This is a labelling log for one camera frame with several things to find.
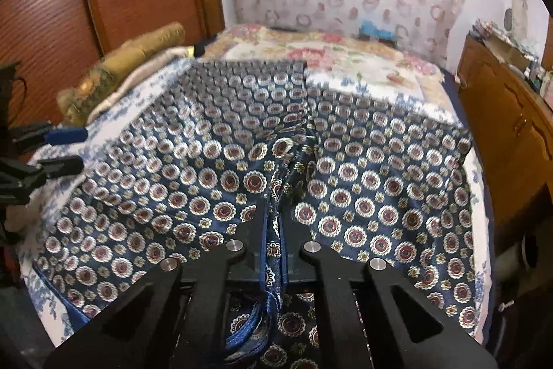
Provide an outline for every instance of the bedsheet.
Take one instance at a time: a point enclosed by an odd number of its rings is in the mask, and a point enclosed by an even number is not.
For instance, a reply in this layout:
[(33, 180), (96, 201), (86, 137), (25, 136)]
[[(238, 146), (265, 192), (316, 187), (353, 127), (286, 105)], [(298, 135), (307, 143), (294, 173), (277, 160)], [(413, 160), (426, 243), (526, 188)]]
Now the bedsheet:
[(453, 112), (433, 63), (379, 42), (328, 33), (289, 33), (259, 25), (238, 25), (206, 48), (211, 59), (303, 59), (310, 85), (367, 96), (401, 95)]
[[(154, 78), (148, 80), (146, 84), (129, 93), (122, 102), (104, 115), (101, 121), (97, 121), (90, 126), (91, 138), (87, 143), (64, 146), (63, 148), (43, 148), (34, 156), (34, 159), (77, 152), (84, 157), (86, 167), (90, 168), (103, 149), (118, 136), (121, 130), (131, 120), (136, 118), (156, 96), (161, 94), (172, 83), (175, 77), (185, 72), (189, 65), (190, 62), (186, 60), (173, 62)], [(378, 90), (371, 94), (378, 96)], [(383, 98), (391, 100), (391, 95), (385, 93)], [(448, 120), (451, 123), (456, 122), (453, 112), (436, 107), (428, 102), (408, 97), (405, 98), (400, 93), (392, 101), (397, 105), (403, 105), (407, 108), (423, 112), (437, 120)], [(467, 155), (464, 167), (468, 174), (467, 181), (471, 191), (470, 202), (473, 210), (472, 231), (475, 242), (473, 274), (475, 278), (475, 291), (473, 295), (476, 306), (476, 326), (473, 335), (476, 340), (481, 342), (482, 327), (487, 315), (487, 296), (491, 283), (489, 277), (489, 256), (487, 255), (488, 219), (483, 211), (481, 170), (474, 151), (471, 151)], [(44, 224), (52, 226), (55, 223), (59, 218), (59, 211), (67, 201), (72, 189), (80, 182), (82, 182), (82, 178), (79, 177), (73, 180), (53, 182), (35, 193), (28, 212), (29, 214), (34, 212), (41, 220), (34, 223), (24, 245), (19, 250), (22, 272), (31, 293), (31, 298), (55, 345), (59, 345), (59, 343), (71, 335), (73, 332), (71, 321), (64, 304), (49, 289), (48, 282), (38, 275), (32, 267), (32, 262), (37, 258), (40, 251), (40, 237), (45, 231)]]

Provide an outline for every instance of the blue clamp handle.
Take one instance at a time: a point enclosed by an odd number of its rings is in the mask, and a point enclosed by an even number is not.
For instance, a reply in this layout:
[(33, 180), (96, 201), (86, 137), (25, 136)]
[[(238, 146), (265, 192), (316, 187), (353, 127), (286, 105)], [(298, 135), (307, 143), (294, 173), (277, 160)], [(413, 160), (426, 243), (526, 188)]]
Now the blue clamp handle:
[(88, 130), (84, 127), (71, 129), (52, 129), (44, 135), (44, 142), (52, 146), (84, 142), (88, 139)]

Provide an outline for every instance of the blue object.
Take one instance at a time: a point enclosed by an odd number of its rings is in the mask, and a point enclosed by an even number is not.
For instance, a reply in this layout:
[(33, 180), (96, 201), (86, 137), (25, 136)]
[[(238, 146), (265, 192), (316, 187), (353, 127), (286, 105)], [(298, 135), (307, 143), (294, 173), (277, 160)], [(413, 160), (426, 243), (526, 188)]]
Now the blue object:
[(73, 327), (73, 331), (77, 331), (83, 325), (87, 324), (90, 319), (79, 308), (67, 300), (67, 298), (57, 290), (57, 287), (54, 286), (50, 280), (48, 280), (48, 277), (42, 274), (36, 261), (32, 262), (32, 268), (42, 280), (42, 283), (44, 283), (48, 289), (63, 303), (65, 309), (67, 310), (67, 317), (71, 327)]
[(395, 34), (393, 32), (380, 29), (369, 20), (363, 21), (363, 23), (361, 24), (361, 27), (359, 28), (359, 34), (376, 37), (380, 39), (388, 39), (390, 41), (395, 41)]
[(71, 129), (52, 129), (44, 135), (44, 142), (52, 146), (84, 142), (88, 139), (88, 130), (84, 127)]

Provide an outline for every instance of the pillow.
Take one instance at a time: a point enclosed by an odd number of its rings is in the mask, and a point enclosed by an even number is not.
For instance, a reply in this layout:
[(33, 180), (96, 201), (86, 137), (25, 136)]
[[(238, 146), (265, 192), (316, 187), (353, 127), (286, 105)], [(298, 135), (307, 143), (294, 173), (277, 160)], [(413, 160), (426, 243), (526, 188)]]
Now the pillow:
[(181, 45), (183, 41), (184, 28), (178, 22), (126, 41), (96, 63), (76, 88), (58, 93), (57, 104), (65, 122), (84, 126), (90, 112), (133, 70), (160, 50)]
[(95, 109), (88, 116), (86, 124), (90, 124), (103, 112), (110, 109), (115, 105), (119, 100), (136, 85), (146, 80), (152, 74), (160, 70), (167, 63), (173, 60), (176, 57), (181, 58), (190, 58), (194, 55), (194, 47), (172, 47), (166, 50), (163, 50), (153, 56), (146, 63), (141, 64), (137, 67), (122, 83), (121, 85), (111, 93), (106, 99), (104, 99), (100, 104), (98, 104)]

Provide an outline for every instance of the blue patterned fabric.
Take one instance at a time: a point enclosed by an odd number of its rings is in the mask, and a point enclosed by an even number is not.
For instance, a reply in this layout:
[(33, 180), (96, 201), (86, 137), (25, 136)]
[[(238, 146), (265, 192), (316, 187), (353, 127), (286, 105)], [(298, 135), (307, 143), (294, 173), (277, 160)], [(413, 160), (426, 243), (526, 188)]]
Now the blue patterned fabric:
[(466, 130), (307, 89), (303, 62), (196, 63), (86, 174), (37, 266), (94, 317), (163, 258), (232, 239), (265, 198), (264, 294), (231, 298), (227, 362), (316, 367), (313, 296), (282, 291), (279, 205), (295, 190), (294, 216), (317, 241), (386, 258), (470, 332), (469, 148)]

